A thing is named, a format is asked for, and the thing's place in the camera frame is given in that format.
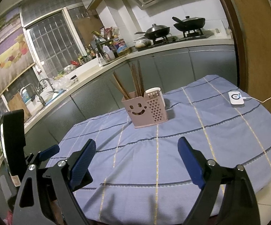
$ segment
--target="blue gripper pad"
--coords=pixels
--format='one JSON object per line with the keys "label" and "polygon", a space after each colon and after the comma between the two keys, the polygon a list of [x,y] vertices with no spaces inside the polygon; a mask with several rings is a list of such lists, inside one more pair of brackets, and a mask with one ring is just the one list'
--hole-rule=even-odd
{"label": "blue gripper pad", "polygon": [[202,168],[201,163],[197,160],[197,155],[199,155],[203,160],[203,154],[200,151],[194,150],[185,137],[181,137],[178,140],[177,148],[193,184],[198,185],[200,189],[203,189],[206,184],[203,178],[204,169]]}
{"label": "blue gripper pad", "polygon": [[81,184],[84,175],[96,153],[96,143],[92,139],[89,139],[85,146],[81,150],[79,158],[71,168],[69,187],[74,187]]}
{"label": "blue gripper pad", "polygon": [[38,160],[40,162],[44,162],[45,160],[48,160],[49,158],[51,158],[52,156],[56,155],[57,153],[59,153],[59,146],[58,145],[53,145],[50,148],[40,152],[40,154],[38,155]]}

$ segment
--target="sink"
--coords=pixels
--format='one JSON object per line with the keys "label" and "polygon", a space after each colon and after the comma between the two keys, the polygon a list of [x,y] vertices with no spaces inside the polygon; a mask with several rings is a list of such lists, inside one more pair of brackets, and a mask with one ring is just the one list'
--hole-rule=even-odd
{"label": "sink", "polygon": [[66,90],[60,90],[59,93],[53,93],[52,98],[46,102],[46,106],[49,105],[53,100],[58,98],[62,93],[64,93]]}
{"label": "sink", "polygon": [[[48,106],[53,100],[55,100],[58,96],[60,96],[65,91],[66,90],[61,90],[59,93],[47,93],[47,91],[44,91],[43,93],[41,93],[41,96],[46,102],[45,107]],[[35,97],[33,102],[31,100],[26,102],[26,106],[29,112],[31,113],[32,117],[38,114],[44,108],[43,104],[39,101],[38,96]]]}

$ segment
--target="gray cabinet door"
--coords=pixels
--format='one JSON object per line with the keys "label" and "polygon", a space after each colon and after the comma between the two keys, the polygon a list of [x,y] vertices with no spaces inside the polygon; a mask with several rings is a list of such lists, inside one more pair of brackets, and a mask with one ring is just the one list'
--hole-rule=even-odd
{"label": "gray cabinet door", "polygon": [[71,97],[67,97],[50,111],[45,117],[44,123],[49,133],[59,143],[73,125],[85,120]]}
{"label": "gray cabinet door", "polygon": [[58,142],[49,133],[48,127],[41,120],[37,122],[26,134],[25,134],[26,146],[24,147],[24,152],[37,153],[39,151],[44,151],[45,149],[57,145]]}
{"label": "gray cabinet door", "polygon": [[190,48],[196,79],[219,75],[237,85],[236,53],[233,46],[200,46]]}
{"label": "gray cabinet door", "polygon": [[112,83],[114,82],[113,72],[114,71],[116,72],[122,85],[126,88],[128,93],[135,91],[129,65],[128,63],[122,64],[123,65],[119,65],[119,67],[115,68],[114,70],[110,70],[110,72],[105,76],[105,83],[108,89],[110,90],[111,94],[113,95],[119,108],[124,107],[121,102],[123,95]]}
{"label": "gray cabinet door", "polygon": [[[162,92],[164,90],[163,84],[160,80],[160,75],[154,63],[153,57],[139,57],[138,60],[140,61],[141,71],[143,75],[143,82],[144,82],[144,89],[148,90],[154,87],[160,87]],[[134,63],[136,68],[138,69],[138,61],[133,60],[130,61],[129,64]]]}
{"label": "gray cabinet door", "polygon": [[101,75],[71,95],[86,119],[119,109],[107,83],[110,82]]}
{"label": "gray cabinet door", "polygon": [[160,75],[165,92],[186,86],[194,82],[194,73],[191,65],[191,59],[188,50],[164,55],[155,54],[154,61]]}

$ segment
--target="white cup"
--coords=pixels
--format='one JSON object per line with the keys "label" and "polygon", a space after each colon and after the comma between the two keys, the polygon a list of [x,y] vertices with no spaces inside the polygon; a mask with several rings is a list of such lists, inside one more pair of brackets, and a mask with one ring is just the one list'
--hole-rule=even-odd
{"label": "white cup", "polygon": [[154,92],[154,91],[160,91],[160,96],[162,98],[162,101],[163,101],[163,104],[164,104],[164,107],[165,107],[166,106],[165,105],[165,100],[164,100],[164,97],[163,97],[163,94],[162,94],[162,90],[159,87],[154,87],[154,88],[148,89],[145,92],[146,92],[146,94],[148,94],[148,93],[151,93],[151,92]]}

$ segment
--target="white device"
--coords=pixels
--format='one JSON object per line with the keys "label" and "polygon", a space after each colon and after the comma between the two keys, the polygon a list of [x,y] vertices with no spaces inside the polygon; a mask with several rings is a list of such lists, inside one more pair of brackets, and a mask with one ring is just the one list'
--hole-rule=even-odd
{"label": "white device", "polygon": [[240,92],[230,91],[230,92],[228,92],[228,95],[230,97],[230,103],[231,103],[232,107],[243,107],[244,106],[244,100],[243,100]]}

